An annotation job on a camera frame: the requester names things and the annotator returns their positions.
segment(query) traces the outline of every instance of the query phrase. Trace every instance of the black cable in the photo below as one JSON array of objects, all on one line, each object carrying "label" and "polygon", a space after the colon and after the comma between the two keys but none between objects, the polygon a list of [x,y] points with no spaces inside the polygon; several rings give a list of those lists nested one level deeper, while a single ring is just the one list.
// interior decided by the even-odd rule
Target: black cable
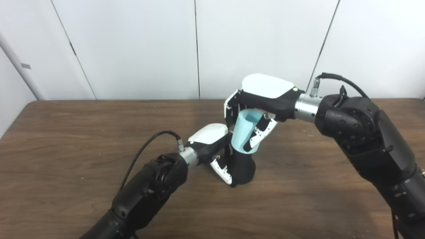
[{"label": "black cable", "polygon": [[342,76],[340,76],[340,75],[337,75],[337,74],[329,74],[329,73],[325,73],[325,72],[323,72],[321,75],[319,75],[319,76],[317,76],[316,78],[319,78],[319,79],[334,79],[334,80],[340,80],[340,81],[343,81],[343,82],[345,82],[345,83],[347,83],[347,84],[349,84],[351,87],[353,87],[357,92],[359,92],[359,94],[362,96],[362,97],[365,97],[365,98],[368,98],[369,99],[369,97],[366,95],[366,93],[362,90],[362,89],[360,89],[360,87],[358,87],[356,84],[354,84],[352,81],[350,81],[350,80],[348,80],[348,79],[346,79],[346,78],[344,78],[344,77],[342,77]]},{"label": "black cable", "polygon": [[397,230],[397,226],[396,226],[396,215],[394,214],[394,212],[392,210],[391,210],[391,220],[393,221],[394,238],[399,239],[398,230]]},{"label": "black cable", "polygon": [[144,145],[139,149],[139,151],[136,153],[136,155],[134,156],[133,160],[131,161],[130,167],[128,168],[127,173],[125,174],[124,178],[122,179],[122,182],[121,182],[121,185],[119,187],[118,192],[121,191],[122,188],[124,187],[125,181],[127,181],[127,178],[130,175],[131,169],[133,168],[134,164],[136,163],[136,161],[139,158],[139,156],[142,153],[142,151],[146,148],[146,146],[148,144],[150,144],[150,142],[152,142],[156,137],[160,136],[161,134],[171,134],[174,137],[176,137],[176,140],[180,140],[181,139],[181,137],[178,134],[176,134],[175,132],[173,132],[173,131],[161,131],[161,132],[155,134],[154,136],[152,136],[150,139],[148,139],[146,141],[146,143],[144,143]]},{"label": "black cable", "polygon": [[338,99],[335,101],[335,103],[333,103],[332,105],[334,107],[339,107],[340,104],[343,102],[345,95],[347,95],[347,91],[346,91],[345,87],[342,85],[341,88],[340,88],[340,95],[339,95]]}]

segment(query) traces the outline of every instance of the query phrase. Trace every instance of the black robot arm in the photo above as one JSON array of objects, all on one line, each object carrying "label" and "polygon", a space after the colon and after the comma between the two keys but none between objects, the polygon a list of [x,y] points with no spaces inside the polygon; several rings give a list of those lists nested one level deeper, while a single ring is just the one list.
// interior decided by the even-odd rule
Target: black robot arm
[{"label": "black robot arm", "polygon": [[[325,78],[349,84],[361,97],[348,97],[343,86],[339,94],[318,97],[320,80]],[[387,114],[357,85],[336,74],[316,77],[310,94],[279,80],[260,74],[248,76],[242,88],[224,103],[228,125],[235,123],[242,109],[267,111],[245,146],[261,141],[273,129],[268,127],[273,121],[267,114],[281,122],[301,119],[314,123],[322,135],[336,141],[360,176],[378,189],[397,216],[397,229],[403,237],[424,239],[425,172],[416,165],[412,150]]]},{"label": "black robot arm", "polygon": [[397,216],[403,237],[425,238],[424,171],[387,114],[369,98],[329,95],[317,108],[315,125],[376,187]]},{"label": "black robot arm", "polygon": [[137,239],[136,231],[146,227],[170,195],[186,182],[189,168],[211,163],[214,155],[230,143],[231,136],[225,125],[210,124],[191,136],[178,153],[163,154],[145,164],[118,191],[107,213],[80,239]]}]

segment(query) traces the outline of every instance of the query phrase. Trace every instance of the cable connector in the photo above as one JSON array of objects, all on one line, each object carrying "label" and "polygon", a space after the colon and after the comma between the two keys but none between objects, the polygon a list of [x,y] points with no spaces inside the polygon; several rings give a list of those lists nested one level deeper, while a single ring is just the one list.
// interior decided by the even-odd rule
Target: cable connector
[{"label": "cable connector", "polygon": [[316,77],[314,79],[313,88],[310,91],[310,97],[317,97],[319,94],[320,78]]},{"label": "cable connector", "polygon": [[178,148],[178,151],[179,152],[183,152],[184,151],[184,145],[183,145],[183,140],[182,139],[178,139],[177,140],[177,146],[179,147]]}]

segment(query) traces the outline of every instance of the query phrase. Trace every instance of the brown table surface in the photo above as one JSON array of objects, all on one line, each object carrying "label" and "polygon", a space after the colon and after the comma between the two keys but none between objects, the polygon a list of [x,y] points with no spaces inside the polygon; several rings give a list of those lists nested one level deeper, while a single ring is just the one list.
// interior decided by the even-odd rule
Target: brown table surface
[{"label": "brown table surface", "polygon": [[[425,166],[425,102],[374,100]],[[130,161],[154,133],[187,139],[224,122],[222,100],[37,101],[0,141],[0,238],[76,239],[107,211]],[[142,153],[176,151],[161,136]],[[142,238],[393,238],[389,208],[332,139],[301,120],[279,123],[254,155],[247,185],[201,165]]]}]

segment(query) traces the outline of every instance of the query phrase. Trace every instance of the white wall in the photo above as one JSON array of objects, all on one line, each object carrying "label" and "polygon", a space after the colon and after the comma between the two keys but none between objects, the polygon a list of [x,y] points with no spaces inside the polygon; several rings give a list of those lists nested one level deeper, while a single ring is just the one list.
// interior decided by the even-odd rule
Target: white wall
[{"label": "white wall", "polygon": [[[369,97],[423,99],[424,13],[423,0],[341,1],[314,76],[341,74]],[[319,95],[336,94],[340,86],[323,80]]]},{"label": "white wall", "polygon": [[98,99],[198,99],[193,0],[54,0]]},{"label": "white wall", "polygon": [[202,99],[263,73],[306,88],[337,0],[196,1]]},{"label": "white wall", "polygon": [[36,100],[0,48],[0,138],[29,102]]},{"label": "white wall", "polygon": [[[337,0],[0,0],[0,33],[46,100],[226,98],[252,73],[306,88]],[[371,97],[425,96],[425,2],[340,2],[314,75]],[[196,54],[198,41],[198,59]],[[340,82],[323,80],[321,95]],[[347,87],[350,95],[355,92]]]},{"label": "white wall", "polygon": [[0,0],[0,32],[43,100],[93,100],[50,0]]}]

